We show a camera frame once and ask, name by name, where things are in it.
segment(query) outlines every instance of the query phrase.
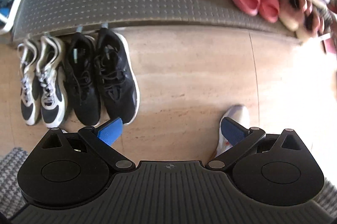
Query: black robotic device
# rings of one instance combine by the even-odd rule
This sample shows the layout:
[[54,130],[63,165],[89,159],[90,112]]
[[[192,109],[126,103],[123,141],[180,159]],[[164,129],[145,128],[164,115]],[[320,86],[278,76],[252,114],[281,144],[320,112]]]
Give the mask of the black robotic device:
[[243,128],[246,137],[206,164],[135,164],[97,137],[50,129],[20,168],[26,205],[7,223],[329,224],[315,202],[323,173],[292,129]]

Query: tile floor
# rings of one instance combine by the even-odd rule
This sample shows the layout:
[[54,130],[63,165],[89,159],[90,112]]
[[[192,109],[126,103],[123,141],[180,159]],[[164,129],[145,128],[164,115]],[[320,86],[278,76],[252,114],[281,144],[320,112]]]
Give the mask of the tile floor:
[[[320,44],[247,30],[206,26],[129,27],[141,103],[135,121],[113,147],[140,160],[206,162],[218,141],[218,123],[233,104],[245,104],[251,126],[267,133],[293,128],[325,175],[337,184],[337,86],[334,58]],[[42,122],[21,118],[16,52],[0,45],[0,155],[14,146],[31,151],[45,134]],[[103,114],[102,121],[107,120]],[[82,127],[72,114],[64,129]]]

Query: houndstooth fabric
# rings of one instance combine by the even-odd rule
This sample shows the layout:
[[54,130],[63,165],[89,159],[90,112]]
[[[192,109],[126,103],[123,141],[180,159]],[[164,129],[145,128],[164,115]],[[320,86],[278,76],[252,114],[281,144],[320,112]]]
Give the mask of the houndstooth fabric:
[[26,151],[15,147],[0,160],[0,212],[7,218],[12,217],[25,204],[16,176],[27,157]]
[[[12,217],[25,204],[16,176],[27,156],[26,151],[16,147],[0,159],[0,212],[7,218]],[[337,217],[337,188],[327,179],[317,202],[332,217]]]

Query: sneaker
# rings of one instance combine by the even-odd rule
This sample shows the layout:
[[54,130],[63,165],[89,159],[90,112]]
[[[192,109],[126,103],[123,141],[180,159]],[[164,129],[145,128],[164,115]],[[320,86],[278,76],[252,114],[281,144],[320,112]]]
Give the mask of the sneaker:
[[64,56],[65,44],[62,40],[41,37],[41,55],[36,65],[36,74],[43,89],[42,119],[48,128],[58,127],[62,123],[68,106],[62,65]]
[[248,108],[244,105],[233,105],[230,107],[220,120],[219,143],[216,148],[215,157],[227,151],[229,148],[233,147],[233,145],[245,138],[245,136],[237,135],[237,132],[226,130],[228,124],[223,122],[224,117],[229,117],[244,128],[249,128],[250,118]]
[[30,39],[24,39],[23,43],[18,45],[18,52],[21,48],[23,48],[20,57],[21,113],[27,125],[34,125],[41,108],[41,87],[35,75],[39,48]]
[[74,34],[64,62],[69,103],[84,125],[99,123],[101,102],[95,85],[94,38]]
[[139,89],[131,68],[126,39],[101,28],[96,44],[95,69],[98,89],[110,119],[130,124],[139,108]]

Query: white plastic frame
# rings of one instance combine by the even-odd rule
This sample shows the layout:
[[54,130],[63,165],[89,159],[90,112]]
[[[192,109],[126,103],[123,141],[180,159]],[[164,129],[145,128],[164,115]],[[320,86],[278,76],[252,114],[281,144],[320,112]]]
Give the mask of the white plastic frame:
[[14,24],[14,20],[15,20],[15,16],[16,16],[16,13],[17,13],[17,10],[19,8],[20,3],[21,3],[21,0],[14,0],[13,1],[13,4],[12,4],[11,10],[9,12],[8,18],[6,18],[2,14],[0,14],[0,21],[2,21],[5,24],[5,26],[2,29],[0,29],[0,35],[5,34],[12,29],[13,24]]

